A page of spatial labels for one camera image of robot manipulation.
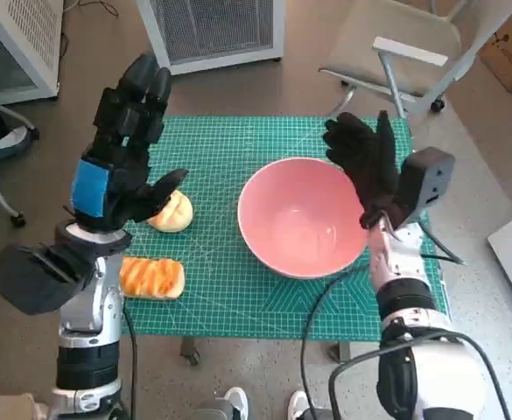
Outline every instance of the gray floor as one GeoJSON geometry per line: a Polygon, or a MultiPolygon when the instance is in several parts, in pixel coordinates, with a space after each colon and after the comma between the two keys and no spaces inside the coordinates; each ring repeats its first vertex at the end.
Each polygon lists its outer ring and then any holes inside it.
{"type": "MultiPolygon", "coordinates": [[[[91,124],[102,89],[148,48],[134,2],[111,0],[113,19],[102,7],[72,11],[66,19],[71,44],[61,65],[58,102],[18,106],[40,128],[30,153],[0,164],[0,186],[23,209],[29,225],[11,230],[0,211],[0,248],[8,241],[47,242],[65,217],[74,167],[94,135],[91,124]]],[[[342,94],[339,83],[316,69],[327,53],[348,3],[328,7],[310,0],[288,2],[283,63],[255,63],[175,78],[169,113],[174,115],[320,115],[342,94]]],[[[452,106],[441,115],[412,120],[416,146],[434,144],[458,158],[450,192],[431,212],[436,232],[469,265],[445,266],[456,324],[487,349],[512,412],[512,292],[486,238],[512,218],[512,95],[481,64],[448,92],[452,106]]],[[[393,108],[358,92],[349,110],[373,116],[393,108]]],[[[0,394],[32,392],[47,398],[54,381],[56,317],[27,318],[0,299],[0,394]]],[[[141,337],[141,418],[182,417],[192,404],[233,385],[248,390],[252,418],[280,419],[292,391],[300,388],[299,343],[211,339],[200,343],[203,365],[186,366],[179,341],[141,337]]],[[[355,351],[373,347],[359,345],[355,351]]],[[[312,388],[327,405],[326,380],[333,365],[321,344],[309,355],[312,388]]],[[[122,370],[129,377],[130,349],[123,344],[122,370]]],[[[347,418],[387,418],[375,397],[375,364],[358,367],[342,381],[347,418]]],[[[484,419],[501,418],[493,391],[484,419]]]]}

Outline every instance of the chair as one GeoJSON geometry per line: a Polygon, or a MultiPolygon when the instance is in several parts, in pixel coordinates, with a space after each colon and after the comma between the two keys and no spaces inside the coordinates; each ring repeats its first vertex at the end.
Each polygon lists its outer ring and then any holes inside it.
{"type": "Polygon", "coordinates": [[[477,52],[510,15],[512,0],[460,0],[444,17],[394,0],[355,0],[320,68],[347,85],[331,115],[341,112],[357,87],[392,100],[402,118],[406,111],[429,107],[439,112],[442,94],[467,73],[477,52]],[[475,34],[463,50],[456,23],[468,14],[475,34]]]}

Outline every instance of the bread bun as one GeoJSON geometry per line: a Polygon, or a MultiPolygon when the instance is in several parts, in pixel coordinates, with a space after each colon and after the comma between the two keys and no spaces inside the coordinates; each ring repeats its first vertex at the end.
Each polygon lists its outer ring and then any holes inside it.
{"type": "Polygon", "coordinates": [[[180,232],[193,220],[192,202],[180,191],[174,191],[162,211],[147,222],[160,232],[180,232]]]}
{"type": "Polygon", "coordinates": [[[132,298],[177,299],[184,291],[186,274],[181,262],[125,256],[120,280],[123,293],[132,298]]]}

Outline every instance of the table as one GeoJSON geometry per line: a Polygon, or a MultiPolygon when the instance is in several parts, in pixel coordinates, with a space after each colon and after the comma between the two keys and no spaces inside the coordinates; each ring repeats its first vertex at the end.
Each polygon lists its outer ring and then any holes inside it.
{"type": "MultiPolygon", "coordinates": [[[[312,303],[329,278],[291,280],[265,268],[245,245],[236,222],[243,185],[262,166],[288,157],[325,158],[324,119],[309,116],[174,116],[165,119],[160,142],[151,146],[150,181],[184,167],[180,190],[193,203],[193,224],[179,234],[161,234],[130,222],[128,254],[170,257],[186,270],[186,288],[176,301],[129,299],[139,334],[182,337],[300,339],[312,303]]],[[[375,127],[375,119],[365,120],[375,127]]],[[[405,120],[391,120],[400,165],[411,152],[405,120]]],[[[429,241],[424,252],[434,253],[429,241]]],[[[368,264],[366,250],[354,263],[368,264]]],[[[438,263],[425,261],[439,310],[448,312],[438,263]]],[[[376,341],[380,338],[375,294],[368,272],[337,286],[322,305],[311,340],[376,341]]]]}

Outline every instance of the black glove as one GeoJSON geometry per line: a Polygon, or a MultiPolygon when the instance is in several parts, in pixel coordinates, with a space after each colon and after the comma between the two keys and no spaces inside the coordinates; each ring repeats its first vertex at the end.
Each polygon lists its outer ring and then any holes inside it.
{"type": "Polygon", "coordinates": [[[326,121],[327,157],[351,178],[364,214],[363,228],[374,226],[397,189],[396,144],[388,113],[380,111],[376,133],[356,116],[344,112],[326,121]]]}

